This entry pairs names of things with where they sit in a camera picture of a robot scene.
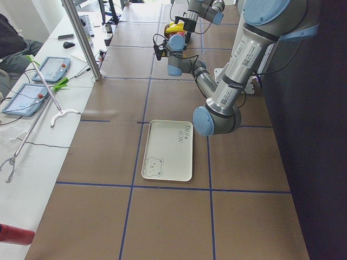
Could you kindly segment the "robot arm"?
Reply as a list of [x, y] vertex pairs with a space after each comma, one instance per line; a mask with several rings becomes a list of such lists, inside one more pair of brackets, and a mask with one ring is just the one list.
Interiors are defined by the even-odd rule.
[[181, 18], [184, 22], [183, 29], [193, 33], [196, 28], [198, 18], [202, 18], [212, 24], [220, 25], [224, 17], [223, 11], [225, 3], [223, 0], [198, 1], [191, 0], [185, 15]]
[[268, 46], [314, 36], [321, 5], [321, 1], [245, 1], [239, 38], [219, 82], [210, 76], [202, 61], [183, 57], [183, 36], [175, 34], [164, 42], [168, 74], [191, 74], [207, 98], [204, 106], [193, 113], [194, 128], [200, 135], [226, 134], [239, 127], [241, 113], [236, 100], [258, 70]]

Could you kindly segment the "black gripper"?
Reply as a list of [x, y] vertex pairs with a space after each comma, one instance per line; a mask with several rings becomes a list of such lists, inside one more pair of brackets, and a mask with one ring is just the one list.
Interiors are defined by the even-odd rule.
[[183, 29], [187, 32], [194, 32], [196, 28], [197, 19], [196, 17], [184, 17]]

